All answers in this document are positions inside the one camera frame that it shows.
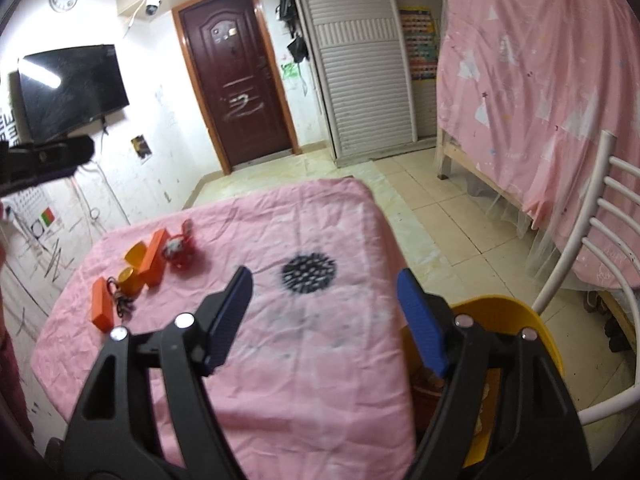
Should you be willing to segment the black glasses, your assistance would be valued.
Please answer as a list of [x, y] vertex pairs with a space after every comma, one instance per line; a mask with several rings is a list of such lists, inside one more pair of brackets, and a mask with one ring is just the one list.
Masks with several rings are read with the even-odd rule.
[[107, 292], [110, 294], [119, 318], [128, 318], [134, 313], [134, 300], [121, 289], [118, 281], [109, 278], [106, 281]]

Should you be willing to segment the black bags on hook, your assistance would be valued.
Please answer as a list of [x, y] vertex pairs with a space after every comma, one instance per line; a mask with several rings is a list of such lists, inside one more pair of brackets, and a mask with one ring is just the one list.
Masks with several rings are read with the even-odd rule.
[[278, 19], [285, 24], [291, 36], [288, 44], [288, 52], [292, 55], [293, 61], [300, 64], [309, 58], [309, 50], [302, 33], [302, 21], [299, 17], [296, 0], [279, 0], [276, 9]]

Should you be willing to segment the pink table cloth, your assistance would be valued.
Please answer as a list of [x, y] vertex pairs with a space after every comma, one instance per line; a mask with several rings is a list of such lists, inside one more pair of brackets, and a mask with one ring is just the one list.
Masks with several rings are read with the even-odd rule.
[[[195, 255], [129, 318], [99, 280], [190, 222]], [[68, 427], [65, 479], [399, 479], [416, 438], [395, 281], [404, 265], [353, 178], [253, 193], [104, 236], [55, 301], [32, 371]]]

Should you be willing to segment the small orange box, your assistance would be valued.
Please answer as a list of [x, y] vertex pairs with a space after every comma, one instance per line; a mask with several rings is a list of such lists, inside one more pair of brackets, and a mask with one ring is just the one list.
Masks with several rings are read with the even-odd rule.
[[92, 285], [90, 318], [101, 333], [114, 328], [114, 304], [105, 278], [98, 278]]

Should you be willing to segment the pink bed curtain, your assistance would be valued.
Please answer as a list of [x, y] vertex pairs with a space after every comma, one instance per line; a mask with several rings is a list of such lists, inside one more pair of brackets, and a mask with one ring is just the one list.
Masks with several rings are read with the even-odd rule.
[[639, 22], [627, 0], [445, 0], [437, 121], [536, 232], [546, 278], [586, 196], [602, 132], [639, 160]]

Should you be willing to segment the long orange box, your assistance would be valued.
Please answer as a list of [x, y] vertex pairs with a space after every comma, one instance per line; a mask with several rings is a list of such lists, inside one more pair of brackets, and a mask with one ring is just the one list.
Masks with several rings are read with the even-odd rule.
[[154, 288], [163, 281], [166, 268], [163, 248], [168, 241], [168, 237], [169, 234], [166, 229], [155, 231], [148, 248], [146, 248], [142, 263], [138, 267], [142, 282], [149, 288]]

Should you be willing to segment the small dark wall picture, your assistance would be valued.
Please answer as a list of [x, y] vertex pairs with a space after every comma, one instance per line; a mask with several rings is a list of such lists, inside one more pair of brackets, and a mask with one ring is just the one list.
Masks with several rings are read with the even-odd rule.
[[135, 136], [131, 140], [131, 144], [138, 156], [138, 159], [140, 159], [142, 162], [152, 156], [152, 151], [149, 148], [149, 144], [148, 142], [146, 142], [144, 136]]

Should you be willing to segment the red snack wrapper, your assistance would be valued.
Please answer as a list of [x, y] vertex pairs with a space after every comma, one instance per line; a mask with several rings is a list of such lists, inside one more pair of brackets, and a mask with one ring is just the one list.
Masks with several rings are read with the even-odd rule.
[[194, 224], [191, 219], [182, 222], [181, 232], [166, 240], [162, 248], [164, 260], [176, 270], [186, 270], [195, 256]]

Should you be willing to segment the wooden bed frame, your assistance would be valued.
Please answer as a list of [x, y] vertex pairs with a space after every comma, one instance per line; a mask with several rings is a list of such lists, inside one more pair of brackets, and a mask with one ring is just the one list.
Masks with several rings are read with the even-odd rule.
[[452, 164], [456, 164], [463, 170], [466, 189], [472, 197], [484, 198], [489, 207], [502, 207], [504, 210], [510, 210], [511, 214], [522, 214], [526, 221], [530, 220], [529, 215], [522, 209], [521, 201], [512, 193], [500, 188], [494, 180], [478, 169], [459, 143], [440, 127], [437, 127], [436, 131], [435, 150], [435, 174], [439, 180], [448, 180], [451, 177]]

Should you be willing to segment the white louvered wardrobe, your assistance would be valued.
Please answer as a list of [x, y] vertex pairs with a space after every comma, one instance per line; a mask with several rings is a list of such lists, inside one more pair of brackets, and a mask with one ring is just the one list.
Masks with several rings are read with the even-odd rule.
[[337, 165], [435, 144], [436, 78], [412, 80], [399, 9], [442, 0], [297, 0]]

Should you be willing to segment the colourful wall poster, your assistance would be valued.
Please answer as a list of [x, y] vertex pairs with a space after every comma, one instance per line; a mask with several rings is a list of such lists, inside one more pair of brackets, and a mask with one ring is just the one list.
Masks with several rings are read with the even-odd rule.
[[430, 9], [422, 6], [399, 9], [412, 80], [435, 79], [439, 56], [439, 36]]

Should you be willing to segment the dark red door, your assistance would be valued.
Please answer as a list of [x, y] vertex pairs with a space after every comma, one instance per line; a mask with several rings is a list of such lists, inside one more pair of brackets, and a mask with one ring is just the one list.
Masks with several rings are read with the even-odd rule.
[[299, 154], [262, 0], [188, 0], [171, 15], [221, 171]]

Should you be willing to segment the wall mounted black television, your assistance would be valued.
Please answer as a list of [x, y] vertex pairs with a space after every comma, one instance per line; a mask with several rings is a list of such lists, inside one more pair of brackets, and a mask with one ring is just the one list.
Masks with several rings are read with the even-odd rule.
[[17, 64], [28, 132], [41, 143], [129, 105], [112, 44], [34, 53]]

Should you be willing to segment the eye chart poster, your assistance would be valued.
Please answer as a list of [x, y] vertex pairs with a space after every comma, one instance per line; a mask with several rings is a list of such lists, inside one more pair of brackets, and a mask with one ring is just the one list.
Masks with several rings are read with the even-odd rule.
[[8, 142], [9, 146], [19, 144], [21, 141], [13, 110], [0, 112], [0, 140]]

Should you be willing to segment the black white pinecone ball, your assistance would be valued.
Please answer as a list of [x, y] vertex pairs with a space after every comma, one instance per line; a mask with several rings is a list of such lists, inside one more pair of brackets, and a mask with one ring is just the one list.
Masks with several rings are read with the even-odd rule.
[[337, 264], [323, 252], [299, 254], [281, 269], [285, 289], [296, 295], [308, 295], [329, 288], [336, 277]]

